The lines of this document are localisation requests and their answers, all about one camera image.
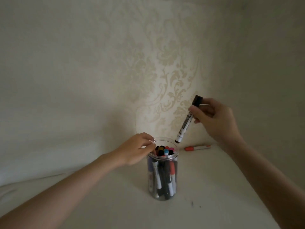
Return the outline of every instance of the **transparent container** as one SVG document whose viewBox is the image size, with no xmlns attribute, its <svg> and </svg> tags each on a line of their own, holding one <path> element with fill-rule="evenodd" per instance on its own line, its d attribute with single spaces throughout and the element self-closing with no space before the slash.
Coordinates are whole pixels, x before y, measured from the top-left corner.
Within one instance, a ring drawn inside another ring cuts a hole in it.
<svg viewBox="0 0 305 229">
<path fill-rule="evenodd" d="M 165 201 L 171 199 L 177 192 L 179 150 L 175 141 L 170 138 L 159 137 L 155 139 L 154 143 L 156 148 L 159 147 L 158 151 L 161 156 L 153 153 L 147 155 L 148 190 L 155 199 Z"/>
</svg>

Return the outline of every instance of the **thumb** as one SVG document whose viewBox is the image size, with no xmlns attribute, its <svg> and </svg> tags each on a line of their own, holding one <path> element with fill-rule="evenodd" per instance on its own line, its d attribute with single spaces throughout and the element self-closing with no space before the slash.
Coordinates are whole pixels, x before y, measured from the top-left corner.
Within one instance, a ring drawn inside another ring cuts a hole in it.
<svg viewBox="0 0 305 229">
<path fill-rule="evenodd" d="M 195 105 L 191 105 L 191 107 L 189 107 L 189 111 L 198 119 L 200 120 L 201 123 L 205 123 L 207 122 L 209 119 L 209 117 L 207 115 L 204 114 L 203 111 L 201 111 L 199 108 L 197 108 Z"/>
<path fill-rule="evenodd" d="M 150 152 L 154 151 L 156 148 L 156 144 L 150 144 L 146 146 L 145 148 L 141 149 L 141 152 L 145 155 L 149 154 Z"/>
</svg>

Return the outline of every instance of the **person's left hand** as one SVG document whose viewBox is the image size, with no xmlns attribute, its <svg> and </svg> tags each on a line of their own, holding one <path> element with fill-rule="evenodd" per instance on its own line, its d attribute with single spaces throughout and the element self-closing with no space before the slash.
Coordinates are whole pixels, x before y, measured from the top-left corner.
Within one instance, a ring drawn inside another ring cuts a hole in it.
<svg viewBox="0 0 305 229">
<path fill-rule="evenodd" d="M 142 160 L 151 151 L 154 151 L 156 145 L 152 143 L 153 140 L 154 138 L 145 132 L 138 133 L 111 153 L 119 159 L 122 165 L 133 165 Z"/>
</svg>

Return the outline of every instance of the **hand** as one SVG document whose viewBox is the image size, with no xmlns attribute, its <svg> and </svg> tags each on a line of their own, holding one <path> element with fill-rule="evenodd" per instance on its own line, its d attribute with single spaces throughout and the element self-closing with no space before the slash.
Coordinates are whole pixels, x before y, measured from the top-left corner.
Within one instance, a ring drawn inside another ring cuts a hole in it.
<svg viewBox="0 0 305 229">
<path fill-rule="evenodd" d="M 217 142 L 243 140 L 232 109 L 214 99 L 203 99 L 199 108 L 192 105 L 189 111 L 195 118 L 195 123 L 201 122 L 208 134 Z"/>
<path fill-rule="evenodd" d="M 156 145 L 151 142 L 152 140 L 154 140 L 154 138 L 151 135 L 145 132 L 138 133 L 111 153 L 122 165 L 133 165 L 142 160 L 142 158 L 151 151 L 155 150 Z"/>
</svg>

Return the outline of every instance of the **forearm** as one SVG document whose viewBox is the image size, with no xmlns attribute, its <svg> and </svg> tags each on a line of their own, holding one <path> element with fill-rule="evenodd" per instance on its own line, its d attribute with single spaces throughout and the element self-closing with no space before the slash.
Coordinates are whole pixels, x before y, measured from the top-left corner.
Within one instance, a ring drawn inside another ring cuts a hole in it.
<svg viewBox="0 0 305 229">
<path fill-rule="evenodd" d="M 0 228 L 57 228 L 92 187 L 120 166 L 111 153 L 58 182 L 0 219 Z"/>
<path fill-rule="evenodd" d="M 221 143 L 281 228 L 305 228 L 305 194 L 242 140 Z"/>
</svg>

